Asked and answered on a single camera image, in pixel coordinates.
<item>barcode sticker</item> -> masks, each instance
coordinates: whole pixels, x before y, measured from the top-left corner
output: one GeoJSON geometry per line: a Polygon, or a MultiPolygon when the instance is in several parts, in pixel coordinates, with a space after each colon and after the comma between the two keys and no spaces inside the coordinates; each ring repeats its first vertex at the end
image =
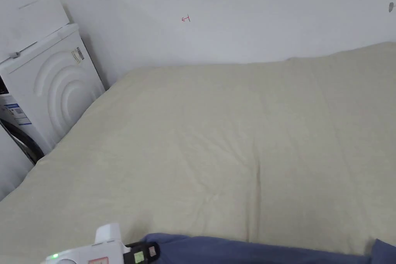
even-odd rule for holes
{"type": "Polygon", "coordinates": [[[84,56],[82,55],[82,52],[81,52],[79,47],[77,47],[77,51],[78,51],[78,53],[80,55],[81,60],[84,60],[84,56]]]}
{"type": "Polygon", "coordinates": [[[82,54],[82,51],[80,50],[79,47],[72,50],[72,56],[76,60],[78,65],[80,65],[81,62],[84,60],[84,55],[82,54]]]}
{"type": "Polygon", "coordinates": [[[29,120],[29,118],[26,116],[26,114],[22,111],[17,103],[4,104],[3,106],[9,111],[9,113],[15,119],[19,126],[31,125],[32,122],[29,120]]]}

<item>label sticker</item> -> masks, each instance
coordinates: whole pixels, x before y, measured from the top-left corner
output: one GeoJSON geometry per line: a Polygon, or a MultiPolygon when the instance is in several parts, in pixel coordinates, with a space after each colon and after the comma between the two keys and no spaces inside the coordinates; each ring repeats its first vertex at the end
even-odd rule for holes
{"type": "Polygon", "coordinates": [[[4,104],[4,107],[6,107],[6,109],[10,112],[11,116],[16,120],[19,126],[32,124],[32,122],[24,114],[24,112],[17,103],[4,104]]]}
{"type": "Polygon", "coordinates": [[[143,252],[136,252],[133,255],[135,256],[135,263],[140,263],[145,260],[143,252]]]}
{"type": "Polygon", "coordinates": [[[72,50],[72,56],[76,60],[78,65],[80,65],[81,62],[84,60],[84,55],[82,54],[82,51],[80,50],[79,47],[72,50]]]}
{"type": "Polygon", "coordinates": [[[149,249],[148,251],[149,251],[151,257],[154,257],[157,254],[155,252],[155,247],[149,247],[148,249],[149,249]]]}
{"type": "Polygon", "coordinates": [[[88,261],[88,264],[109,264],[109,258],[100,258],[88,261]]]}

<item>white device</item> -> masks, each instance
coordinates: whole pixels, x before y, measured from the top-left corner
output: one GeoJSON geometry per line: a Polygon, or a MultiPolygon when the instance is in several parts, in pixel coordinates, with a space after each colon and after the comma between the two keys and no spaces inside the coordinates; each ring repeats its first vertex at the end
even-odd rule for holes
{"type": "Polygon", "coordinates": [[[122,244],[119,225],[112,223],[96,230],[95,244],[49,255],[42,264],[135,264],[150,263],[159,257],[155,243],[132,246],[122,244]]]}
{"type": "Polygon", "coordinates": [[[43,264],[124,264],[123,254],[130,250],[121,242],[119,225],[113,223],[96,230],[95,244],[50,255],[43,264]]]}
{"type": "Polygon", "coordinates": [[[5,92],[0,118],[27,133],[47,154],[104,87],[81,40],[68,24],[0,64],[5,92]]]}

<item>beige comforter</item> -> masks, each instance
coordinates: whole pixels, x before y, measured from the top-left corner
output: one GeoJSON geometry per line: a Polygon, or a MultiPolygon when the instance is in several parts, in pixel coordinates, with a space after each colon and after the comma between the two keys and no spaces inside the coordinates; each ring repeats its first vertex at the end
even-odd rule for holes
{"type": "Polygon", "coordinates": [[[0,202],[12,263],[151,232],[362,254],[396,244],[396,44],[137,69],[0,202]]]}

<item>washing machine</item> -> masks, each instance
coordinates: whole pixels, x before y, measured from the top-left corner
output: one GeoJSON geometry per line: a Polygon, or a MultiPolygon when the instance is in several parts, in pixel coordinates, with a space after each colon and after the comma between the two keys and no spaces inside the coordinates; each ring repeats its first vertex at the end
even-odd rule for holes
{"type": "Polygon", "coordinates": [[[49,153],[104,93],[79,35],[68,24],[0,64],[0,119],[49,153]]]}

